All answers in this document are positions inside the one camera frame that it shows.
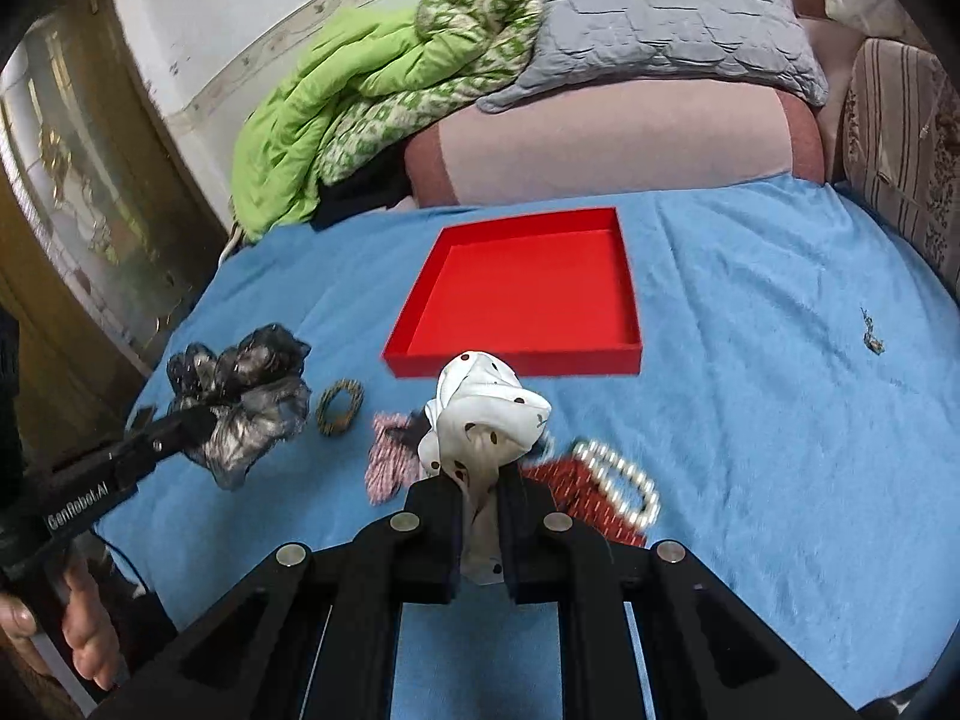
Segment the person left hand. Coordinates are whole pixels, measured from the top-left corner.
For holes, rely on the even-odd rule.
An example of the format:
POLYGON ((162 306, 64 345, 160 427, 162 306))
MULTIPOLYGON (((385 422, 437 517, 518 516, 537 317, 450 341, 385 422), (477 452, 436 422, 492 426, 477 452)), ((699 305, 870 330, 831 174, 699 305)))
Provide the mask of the person left hand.
MULTIPOLYGON (((71 551, 62 582, 67 589, 67 604, 60 629, 70 647, 73 665, 83 679, 109 691, 124 671, 125 660, 116 629, 99 596, 98 583, 82 553, 71 551)), ((20 598, 9 593, 2 593, 2 632, 32 671, 49 678, 49 668, 32 643, 37 634, 36 617, 20 598)))

